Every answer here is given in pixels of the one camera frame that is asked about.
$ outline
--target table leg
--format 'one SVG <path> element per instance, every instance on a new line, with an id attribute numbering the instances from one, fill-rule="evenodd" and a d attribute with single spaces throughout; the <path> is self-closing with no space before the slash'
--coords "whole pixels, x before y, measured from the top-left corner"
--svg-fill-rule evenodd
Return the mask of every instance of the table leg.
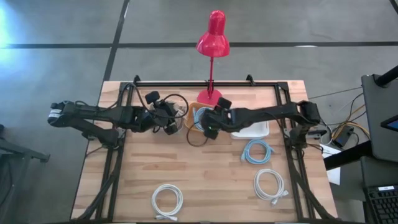
<path id="1" fill-rule="evenodd" d="M 21 153 L 27 156 L 31 156 L 33 158 L 40 159 L 41 162 L 47 162 L 50 158 L 50 155 L 42 154 L 40 152 L 22 146 L 17 146 L 1 138 L 0 138 L 0 149 L 11 153 Z"/>
<path id="2" fill-rule="evenodd" d="M 331 170 L 358 161 L 362 156 L 373 157 L 370 140 L 354 146 L 351 149 L 324 158 L 323 161 L 325 162 L 326 170 Z"/>

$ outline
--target lamp base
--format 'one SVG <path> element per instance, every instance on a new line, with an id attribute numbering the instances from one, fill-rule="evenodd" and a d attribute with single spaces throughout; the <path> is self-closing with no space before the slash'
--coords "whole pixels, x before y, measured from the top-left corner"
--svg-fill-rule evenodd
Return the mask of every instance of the lamp base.
<path id="1" fill-rule="evenodd" d="M 222 94 L 218 90 L 213 90 L 213 94 L 211 95 L 211 99 L 209 98 L 209 94 L 207 90 L 202 90 L 197 98 L 199 103 L 204 103 L 207 105 L 217 105 L 218 98 L 220 98 Z"/>

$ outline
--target lamp stem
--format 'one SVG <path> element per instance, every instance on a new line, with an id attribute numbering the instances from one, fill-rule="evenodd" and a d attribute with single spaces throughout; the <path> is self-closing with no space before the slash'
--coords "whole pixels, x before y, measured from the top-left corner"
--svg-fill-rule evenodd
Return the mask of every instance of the lamp stem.
<path id="1" fill-rule="evenodd" d="M 209 99 L 211 99 L 211 95 L 213 94 L 213 61 L 214 58 L 210 58 L 210 87 L 208 90 Z"/>

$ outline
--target keyboard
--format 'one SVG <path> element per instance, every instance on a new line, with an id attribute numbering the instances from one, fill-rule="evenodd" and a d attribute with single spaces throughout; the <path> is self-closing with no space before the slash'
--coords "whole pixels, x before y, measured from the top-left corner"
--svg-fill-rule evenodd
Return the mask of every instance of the keyboard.
<path id="1" fill-rule="evenodd" d="M 365 189 L 373 219 L 380 224 L 398 224 L 398 185 Z"/>

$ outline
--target lamp shade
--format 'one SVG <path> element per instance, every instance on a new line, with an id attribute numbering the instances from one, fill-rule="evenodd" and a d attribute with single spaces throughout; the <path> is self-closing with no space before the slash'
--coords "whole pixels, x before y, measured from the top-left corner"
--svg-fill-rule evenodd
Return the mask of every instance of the lamp shade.
<path id="1" fill-rule="evenodd" d="M 197 43 L 199 53 L 209 57 L 225 57 L 229 54 L 229 42 L 224 35 L 225 22 L 223 11 L 211 12 L 208 29 Z"/>

